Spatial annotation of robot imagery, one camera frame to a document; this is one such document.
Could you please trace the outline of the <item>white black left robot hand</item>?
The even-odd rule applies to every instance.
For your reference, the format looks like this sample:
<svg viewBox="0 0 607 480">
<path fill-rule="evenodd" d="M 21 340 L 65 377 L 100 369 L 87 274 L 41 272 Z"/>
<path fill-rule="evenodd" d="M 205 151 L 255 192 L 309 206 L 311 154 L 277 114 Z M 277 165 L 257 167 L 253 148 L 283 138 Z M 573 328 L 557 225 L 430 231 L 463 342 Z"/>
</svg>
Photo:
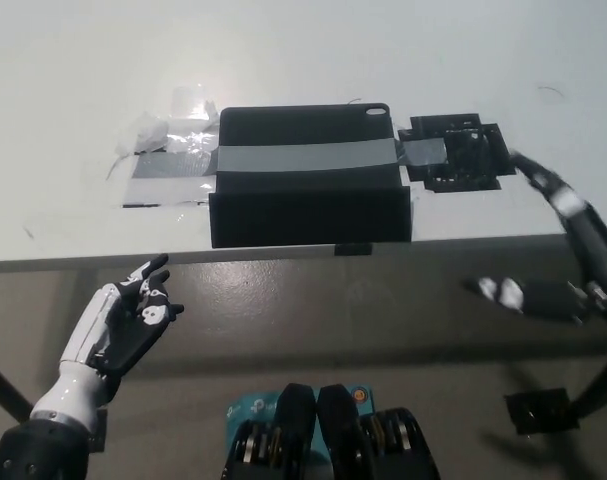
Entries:
<svg viewBox="0 0 607 480">
<path fill-rule="evenodd" d="M 32 420 L 96 432 L 99 409 L 184 311 L 165 287 L 168 259 L 166 254 L 154 257 L 94 293 L 60 357 L 58 378 L 36 402 Z"/>
</svg>

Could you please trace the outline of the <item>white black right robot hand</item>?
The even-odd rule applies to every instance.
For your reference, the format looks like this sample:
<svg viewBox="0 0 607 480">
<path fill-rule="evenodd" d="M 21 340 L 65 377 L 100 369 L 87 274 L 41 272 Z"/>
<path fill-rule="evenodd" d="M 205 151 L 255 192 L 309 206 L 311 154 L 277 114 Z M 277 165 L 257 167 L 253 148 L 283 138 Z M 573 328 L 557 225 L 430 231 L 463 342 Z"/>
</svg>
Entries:
<svg viewBox="0 0 607 480">
<path fill-rule="evenodd" d="M 582 282 L 475 277 L 463 280 L 462 286 L 524 316 L 565 322 L 583 322 L 595 314 L 607 318 L 607 226 L 557 173 L 516 151 L 510 160 L 558 216 L 580 266 Z"/>
</svg>

